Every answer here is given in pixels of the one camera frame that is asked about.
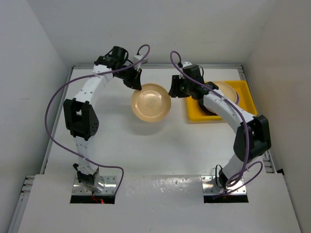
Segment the orange plate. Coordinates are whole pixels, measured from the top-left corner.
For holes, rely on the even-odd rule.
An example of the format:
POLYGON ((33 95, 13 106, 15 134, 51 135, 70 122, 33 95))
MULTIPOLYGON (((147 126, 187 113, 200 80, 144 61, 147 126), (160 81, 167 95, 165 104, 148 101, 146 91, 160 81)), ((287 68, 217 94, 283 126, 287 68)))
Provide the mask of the orange plate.
POLYGON ((225 82, 214 81, 214 84, 222 91, 222 93, 230 99, 232 102, 236 103, 238 100, 238 95, 235 89, 225 82))
POLYGON ((131 108, 136 117, 148 123, 162 121, 170 112, 171 97, 167 90, 155 83, 142 85, 132 94, 131 108))

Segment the steel rimmed plate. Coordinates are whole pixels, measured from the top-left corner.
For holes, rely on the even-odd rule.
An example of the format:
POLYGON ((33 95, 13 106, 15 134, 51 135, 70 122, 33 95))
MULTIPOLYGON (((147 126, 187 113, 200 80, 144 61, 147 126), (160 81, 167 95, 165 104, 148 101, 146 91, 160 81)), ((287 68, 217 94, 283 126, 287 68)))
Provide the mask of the steel rimmed plate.
POLYGON ((198 104, 199 107, 201 108, 201 110, 206 113, 208 116, 216 116, 217 114, 214 113, 212 110, 209 110, 208 108, 206 108, 203 104, 203 99, 199 99, 198 100, 198 104))

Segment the purple plate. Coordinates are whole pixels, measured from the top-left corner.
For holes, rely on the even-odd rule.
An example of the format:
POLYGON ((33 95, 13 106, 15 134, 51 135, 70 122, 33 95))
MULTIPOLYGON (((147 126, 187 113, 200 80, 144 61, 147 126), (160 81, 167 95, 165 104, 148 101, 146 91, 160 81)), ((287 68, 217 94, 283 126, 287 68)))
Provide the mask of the purple plate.
POLYGON ((240 101, 241 101, 240 95, 236 92, 236 101, 235 101, 235 104, 236 104, 236 105, 239 105, 240 101))

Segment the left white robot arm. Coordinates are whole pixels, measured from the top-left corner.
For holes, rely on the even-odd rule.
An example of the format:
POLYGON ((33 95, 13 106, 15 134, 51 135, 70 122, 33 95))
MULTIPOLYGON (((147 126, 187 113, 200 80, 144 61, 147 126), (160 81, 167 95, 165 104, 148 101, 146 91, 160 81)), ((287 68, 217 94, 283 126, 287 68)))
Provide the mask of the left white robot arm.
POLYGON ((77 178, 89 189, 94 190, 104 184, 100 180, 99 166, 90 162, 93 156, 93 137, 99 129, 99 119, 94 110, 96 101, 114 77, 122 79, 129 88, 141 90, 140 66, 146 60, 145 56, 137 53, 129 61, 128 51, 114 46, 94 62, 92 74, 82 89, 63 103, 65 125, 73 136, 80 155, 78 163, 74 164, 77 178))

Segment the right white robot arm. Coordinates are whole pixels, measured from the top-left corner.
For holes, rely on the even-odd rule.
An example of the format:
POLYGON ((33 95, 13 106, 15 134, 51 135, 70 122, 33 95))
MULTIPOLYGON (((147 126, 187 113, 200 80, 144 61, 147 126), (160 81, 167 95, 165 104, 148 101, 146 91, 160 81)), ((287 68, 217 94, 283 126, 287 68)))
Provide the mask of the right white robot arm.
POLYGON ((172 76, 169 95, 172 98, 191 97, 219 115, 235 133, 234 154, 218 175, 222 188, 229 188, 241 179, 253 160, 271 147, 268 119, 255 116, 231 101, 213 82, 206 83, 201 68, 189 62, 178 63, 180 75, 172 76))

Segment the yellow plastic bin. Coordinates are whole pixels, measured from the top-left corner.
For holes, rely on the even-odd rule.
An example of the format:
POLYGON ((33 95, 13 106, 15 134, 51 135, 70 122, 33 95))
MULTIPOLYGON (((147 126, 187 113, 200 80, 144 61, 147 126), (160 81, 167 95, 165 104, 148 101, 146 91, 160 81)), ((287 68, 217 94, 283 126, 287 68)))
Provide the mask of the yellow plastic bin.
MULTIPOLYGON (((222 81, 222 82, 225 82, 230 86, 232 86, 235 89, 235 91, 240 95, 241 101, 239 103, 239 106, 242 109, 253 115, 257 115, 257 110, 246 81, 222 81)), ((186 98, 186 103, 187 103, 186 106, 188 112, 187 113, 188 120, 190 122, 203 123, 203 122, 222 120, 222 118, 218 115, 208 116, 206 113, 204 113, 199 107, 198 101, 194 100, 192 97, 186 98)))

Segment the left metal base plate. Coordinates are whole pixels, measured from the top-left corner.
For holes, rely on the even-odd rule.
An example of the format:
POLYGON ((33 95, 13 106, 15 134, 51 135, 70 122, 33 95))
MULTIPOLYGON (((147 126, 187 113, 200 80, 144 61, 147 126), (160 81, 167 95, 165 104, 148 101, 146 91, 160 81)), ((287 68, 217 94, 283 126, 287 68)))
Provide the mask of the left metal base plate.
POLYGON ((73 196, 112 196, 116 192, 115 176, 88 175, 74 179, 72 192, 73 196))

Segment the metal base plate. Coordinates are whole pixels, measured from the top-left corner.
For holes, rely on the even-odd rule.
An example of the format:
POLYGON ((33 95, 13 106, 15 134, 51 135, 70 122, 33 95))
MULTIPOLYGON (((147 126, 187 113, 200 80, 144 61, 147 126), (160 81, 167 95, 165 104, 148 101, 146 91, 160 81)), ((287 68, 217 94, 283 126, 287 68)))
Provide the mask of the metal base plate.
POLYGON ((73 196, 112 196, 116 192, 115 176, 88 175, 74 179, 72 192, 73 196))
POLYGON ((218 182, 218 185, 216 184, 216 181, 218 181, 218 177, 216 178, 214 175, 201 176, 201 180, 204 197, 212 197, 226 194, 235 196, 247 194, 243 177, 234 186, 226 189, 220 187, 220 182, 218 182))

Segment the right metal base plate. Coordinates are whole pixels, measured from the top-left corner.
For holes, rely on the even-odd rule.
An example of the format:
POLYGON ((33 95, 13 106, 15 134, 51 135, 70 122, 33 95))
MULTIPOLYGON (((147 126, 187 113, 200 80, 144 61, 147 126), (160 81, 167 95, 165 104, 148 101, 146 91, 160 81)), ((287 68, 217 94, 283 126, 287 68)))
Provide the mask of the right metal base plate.
POLYGON ((218 181, 218 177, 216 178, 214 175, 201 176, 201 180, 204 197, 212 197, 226 194, 235 196, 247 194, 243 177, 234 186, 226 189, 220 187, 220 182, 218 182, 218 185, 216 184, 216 181, 218 181))

